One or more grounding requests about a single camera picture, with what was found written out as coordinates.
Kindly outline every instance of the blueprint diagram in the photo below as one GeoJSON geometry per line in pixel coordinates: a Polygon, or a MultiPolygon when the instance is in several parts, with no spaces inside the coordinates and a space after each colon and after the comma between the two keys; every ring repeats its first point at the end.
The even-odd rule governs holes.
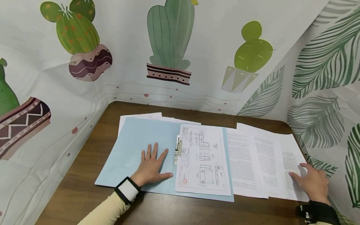
{"type": "Polygon", "coordinates": [[[221,127],[183,124],[176,192],[231,195],[221,127]]]}

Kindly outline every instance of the pink dot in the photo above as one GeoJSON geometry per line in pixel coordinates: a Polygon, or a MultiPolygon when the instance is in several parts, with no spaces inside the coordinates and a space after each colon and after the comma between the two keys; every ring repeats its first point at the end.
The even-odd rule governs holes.
{"type": "Polygon", "coordinates": [[[77,127],[72,130],[73,134],[76,134],[76,132],[77,132],[77,127]]]}

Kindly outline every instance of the light blue folder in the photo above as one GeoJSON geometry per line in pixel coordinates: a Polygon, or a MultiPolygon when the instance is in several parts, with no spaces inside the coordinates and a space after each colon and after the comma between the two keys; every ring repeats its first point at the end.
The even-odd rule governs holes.
{"type": "Polygon", "coordinates": [[[181,123],[167,121],[126,118],[120,135],[117,138],[115,145],[100,172],[100,175],[95,181],[95,184],[116,187],[125,177],[131,176],[136,171],[141,162],[141,151],[146,151],[148,144],[151,143],[153,147],[154,143],[158,142],[158,157],[166,148],[169,149],[160,173],[172,172],[174,176],[157,184],[145,185],[141,188],[141,190],[159,194],[233,202],[234,194],[225,128],[223,128],[223,133],[231,196],[175,192],[176,165],[174,165],[174,154],[176,138],[180,131],[180,125],[181,123]]]}

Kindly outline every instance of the white wristband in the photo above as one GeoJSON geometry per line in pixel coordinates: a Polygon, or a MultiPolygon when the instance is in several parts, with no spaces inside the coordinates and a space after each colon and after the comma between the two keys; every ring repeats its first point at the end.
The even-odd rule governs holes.
{"type": "Polygon", "coordinates": [[[133,201],[136,197],[136,195],[139,193],[139,191],[130,183],[130,181],[125,180],[122,185],[118,187],[118,189],[121,191],[121,193],[129,200],[133,201]]]}

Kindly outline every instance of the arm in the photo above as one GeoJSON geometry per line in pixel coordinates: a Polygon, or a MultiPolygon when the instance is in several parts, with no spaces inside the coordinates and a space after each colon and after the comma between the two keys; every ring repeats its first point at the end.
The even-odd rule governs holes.
{"type": "Polygon", "coordinates": [[[126,210],[130,208],[126,202],[132,202],[139,193],[141,186],[148,183],[157,183],[161,180],[171,178],[172,173],[160,174],[159,170],[165,160],[168,149],[160,155],[157,159],[158,143],[155,143],[153,153],[151,154],[151,144],[148,145],[148,151],[145,156],[145,151],[141,153],[141,163],[136,172],[130,177],[130,181],[124,180],[112,195],[89,213],[78,225],[113,225],[116,220],[126,210]]]}
{"type": "Polygon", "coordinates": [[[292,172],[289,175],[305,191],[310,202],[309,205],[298,206],[298,213],[304,218],[310,217],[307,220],[316,223],[316,225],[340,225],[336,211],[327,199],[329,180],[326,178],[325,172],[316,170],[306,163],[300,165],[307,169],[306,176],[300,177],[292,172]]]}

